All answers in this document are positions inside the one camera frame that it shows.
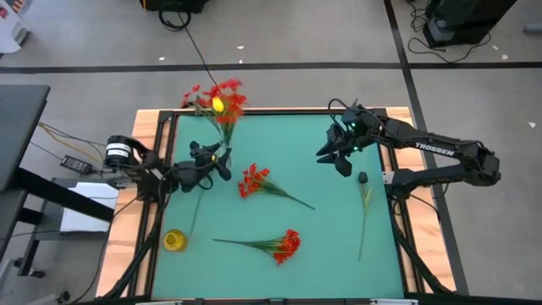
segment yellow cup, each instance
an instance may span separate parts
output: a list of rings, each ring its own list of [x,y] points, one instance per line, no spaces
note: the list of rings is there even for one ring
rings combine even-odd
[[[163,236],[163,247],[172,252],[183,252],[188,238],[179,230],[170,230]]]

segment green mat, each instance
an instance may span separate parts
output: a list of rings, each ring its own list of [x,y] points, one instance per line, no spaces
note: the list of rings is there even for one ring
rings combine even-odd
[[[342,177],[331,164],[317,164],[316,151],[326,142],[328,115],[246,116],[235,127],[232,179],[213,173],[185,252],[162,245],[152,297],[170,298],[402,298],[401,273],[375,145],[350,157],[352,176]],[[174,161],[187,160],[193,140],[211,145],[218,132],[204,119],[181,116]],[[256,163],[270,177],[316,211],[267,194],[242,199],[237,181]],[[373,188],[362,261],[362,195],[357,173],[368,173]],[[164,215],[162,235],[191,229],[201,194],[174,193]],[[293,229],[301,246],[280,266],[266,253],[222,242],[273,239]]]

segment red artificial flower bouquet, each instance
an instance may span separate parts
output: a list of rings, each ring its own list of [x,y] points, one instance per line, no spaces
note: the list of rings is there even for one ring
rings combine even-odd
[[[238,182],[239,193],[241,197],[248,198],[249,195],[257,192],[265,192],[268,194],[278,195],[289,198],[296,201],[308,208],[315,209],[314,207],[304,203],[303,201],[293,197],[283,190],[280,186],[275,184],[269,179],[269,169],[263,169],[258,171],[256,164],[252,164],[249,169],[243,171],[243,182]]]
[[[272,256],[278,265],[291,258],[301,245],[299,233],[292,229],[288,229],[285,236],[270,241],[228,241],[216,238],[214,241],[234,243],[264,251]]]
[[[181,107],[196,107],[217,129],[225,146],[229,147],[235,124],[243,115],[243,107],[247,105],[246,97],[238,92],[241,85],[239,80],[230,79],[212,86],[209,91],[203,91],[204,97],[198,95],[195,102],[189,102],[190,96],[200,91],[201,86],[195,85],[183,96]]]

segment red flower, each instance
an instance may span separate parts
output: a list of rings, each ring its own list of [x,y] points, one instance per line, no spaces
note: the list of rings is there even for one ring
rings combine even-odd
[[[249,195],[255,192],[266,192],[268,194],[287,197],[308,208],[315,209],[303,201],[289,195],[285,190],[274,184],[270,179],[267,179],[266,177],[269,175],[269,173],[269,169],[258,171],[256,164],[252,164],[248,169],[243,170],[243,182],[239,182],[239,192],[241,197],[247,198]]]
[[[301,245],[301,239],[299,238],[299,234],[291,229],[288,229],[288,231],[286,231],[285,236],[276,238],[271,241],[227,241],[221,239],[215,239],[215,241],[229,242],[254,247],[258,250],[266,252],[267,254],[272,254],[274,260],[277,262],[278,265],[281,265],[288,258],[294,256],[297,249]]]
[[[214,120],[220,125],[222,135],[226,145],[231,142],[235,123],[243,113],[243,107],[247,105],[246,97],[237,93],[242,85],[239,80],[230,79],[225,82],[212,86],[209,91],[203,91],[205,98],[196,98],[196,106],[202,108],[212,108],[213,98],[218,97],[224,104],[224,110],[221,112],[212,111]],[[199,92],[201,86],[195,85],[192,90],[183,96],[181,107],[188,106],[188,99],[192,93]]]

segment gray floor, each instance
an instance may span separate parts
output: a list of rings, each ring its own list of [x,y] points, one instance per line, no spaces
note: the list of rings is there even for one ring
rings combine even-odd
[[[403,41],[412,35],[411,8],[393,0]],[[424,1],[418,1],[422,7]],[[35,0],[26,16],[33,33],[0,66],[107,66],[199,64],[186,33],[171,33],[133,0]],[[542,36],[523,24],[542,21],[542,2],[519,0],[492,31],[493,41],[468,62],[542,60]],[[381,0],[221,0],[196,15],[191,33],[209,63],[382,62],[398,57]],[[460,55],[452,47],[446,56]],[[407,52],[411,62],[436,62]],[[446,194],[471,294],[542,298],[537,220],[542,195],[537,152],[542,148],[542,69],[414,70],[430,130],[482,140],[501,159],[502,181],[490,188],[455,184]],[[332,97],[368,106],[410,106],[400,70],[297,69],[215,71],[245,82],[252,106],[323,106]],[[93,141],[131,133],[139,108],[174,108],[192,85],[208,86],[204,72],[0,75],[3,84],[52,87],[42,121]],[[531,128],[528,122],[537,125]],[[37,131],[33,141],[72,154]],[[437,159],[439,165],[449,160]],[[23,165],[46,178],[75,177],[51,156],[30,147]],[[29,200],[30,207],[39,201]],[[18,225],[17,232],[30,227]],[[10,243],[22,255],[27,239]],[[11,274],[1,304],[23,304],[49,293],[80,295],[91,282],[101,241],[42,243],[36,267],[44,280]]]

